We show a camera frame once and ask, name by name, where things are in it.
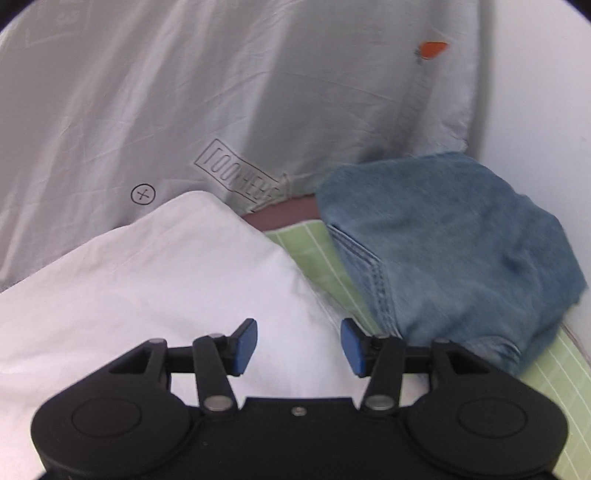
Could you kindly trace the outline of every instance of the rectangular logo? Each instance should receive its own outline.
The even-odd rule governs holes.
[[[36,2],[27,17],[25,46],[83,33],[88,25],[91,4],[92,0]]]
[[[193,164],[220,183],[252,202],[252,208],[286,197],[286,184],[267,175],[215,139]]]

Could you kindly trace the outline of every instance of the maroon fabric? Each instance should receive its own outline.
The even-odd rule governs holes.
[[[259,212],[250,213],[242,218],[257,230],[267,232],[304,220],[320,219],[320,212],[316,205],[316,198],[307,196],[265,207]]]

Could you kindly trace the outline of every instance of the jeans pocket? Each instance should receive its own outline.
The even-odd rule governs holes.
[[[334,225],[327,227],[347,273],[363,295],[380,329],[402,338],[398,330],[388,275],[382,261]]]

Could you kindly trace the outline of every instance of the denim seam stitching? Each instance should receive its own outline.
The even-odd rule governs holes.
[[[378,313],[380,315],[385,315],[385,323],[386,325],[390,325],[394,333],[401,337],[400,332],[398,330],[398,325],[396,322],[396,317],[394,312],[392,311],[390,301],[388,301],[388,295],[386,294],[385,288],[385,279],[382,272],[382,262],[380,262],[379,258],[377,258],[374,254],[372,254],[369,250],[367,250],[362,245],[359,245],[355,242],[352,238],[346,235],[344,232],[339,230],[337,227],[333,225],[328,225],[329,232],[333,239],[342,245],[348,252],[352,255],[356,256],[363,262],[365,262],[369,266],[369,272],[371,275],[372,286],[375,289],[374,297],[378,303]]]

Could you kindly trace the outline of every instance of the white pillow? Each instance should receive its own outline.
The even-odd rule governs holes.
[[[30,440],[49,397],[148,338],[190,345],[247,317],[259,341],[239,400],[351,396],[336,312],[283,249],[214,196],[186,193],[105,233],[0,294],[0,465],[3,477],[43,470]],[[173,392],[195,403],[193,378]]]

